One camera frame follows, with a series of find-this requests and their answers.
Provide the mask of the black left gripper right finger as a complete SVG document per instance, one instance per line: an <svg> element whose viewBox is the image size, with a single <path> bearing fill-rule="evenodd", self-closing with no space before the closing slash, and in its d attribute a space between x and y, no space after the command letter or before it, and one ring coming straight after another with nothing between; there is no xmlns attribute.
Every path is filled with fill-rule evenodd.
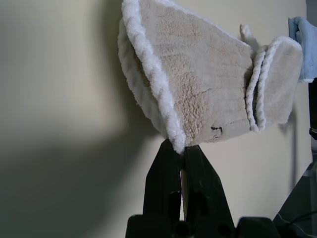
<svg viewBox="0 0 317 238"><path fill-rule="evenodd" d="M184 151L188 201L186 220L195 223L208 217L216 224L233 220L219 175L199 146Z"/></svg>

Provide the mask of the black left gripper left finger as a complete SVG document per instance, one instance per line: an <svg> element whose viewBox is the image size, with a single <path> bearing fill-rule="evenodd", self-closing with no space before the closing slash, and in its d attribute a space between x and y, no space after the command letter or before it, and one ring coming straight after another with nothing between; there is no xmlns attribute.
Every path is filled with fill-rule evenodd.
<svg viewBox="0 0 317 238"><path fill-rule="evenodd" d="M168 217L179 221L181 205L180 155L165 140L146 176L143 215Z"/></svg>

